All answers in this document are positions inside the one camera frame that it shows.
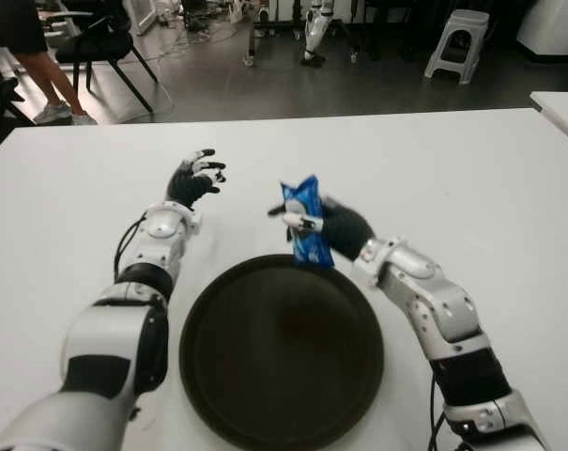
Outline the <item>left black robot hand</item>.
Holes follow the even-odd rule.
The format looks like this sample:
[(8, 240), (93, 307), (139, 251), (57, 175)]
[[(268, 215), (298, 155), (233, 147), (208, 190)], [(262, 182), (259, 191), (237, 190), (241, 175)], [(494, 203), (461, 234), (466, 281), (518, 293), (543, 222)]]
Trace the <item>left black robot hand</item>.
[(218, 194), (219, 184), (226, 181), (223, 170), (226, 165), (207, 161), (216, 151), (213, 148), (196, 150), (186, 156), (167, 186), (166, 199), (192, 209), (193, 204), (205, 194)]

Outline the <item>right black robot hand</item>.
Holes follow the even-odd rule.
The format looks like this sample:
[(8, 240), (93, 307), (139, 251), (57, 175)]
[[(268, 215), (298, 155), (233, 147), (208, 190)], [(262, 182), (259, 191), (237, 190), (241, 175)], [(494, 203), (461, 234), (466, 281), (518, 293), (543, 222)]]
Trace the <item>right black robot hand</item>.
[(283, 203), (269, 210), (268, 217), (282, 217), (288, 241), (320, 236), (330, 249), (354, 261), (363, 246), (375, 237), (373, 229), (363, 216), (330, 196), (321, 197), (320, 204), (320, 216), (294, 212)]

